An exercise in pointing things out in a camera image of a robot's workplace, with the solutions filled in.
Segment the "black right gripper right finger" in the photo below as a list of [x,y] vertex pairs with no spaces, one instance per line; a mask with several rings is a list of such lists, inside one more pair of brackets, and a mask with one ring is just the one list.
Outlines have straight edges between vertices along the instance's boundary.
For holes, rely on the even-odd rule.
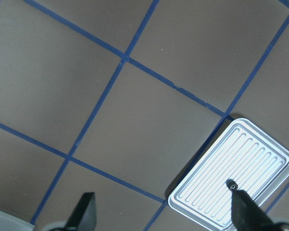
[[244,190],[232,191],[231,220],[236,229],[279,229]]

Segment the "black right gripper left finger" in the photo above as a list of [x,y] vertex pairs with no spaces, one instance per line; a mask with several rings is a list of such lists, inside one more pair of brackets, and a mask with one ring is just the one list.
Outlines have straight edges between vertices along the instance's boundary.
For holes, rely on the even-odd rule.
[[67,220],[65,229],[95,229],[96,224],[95,193],[85,192]]

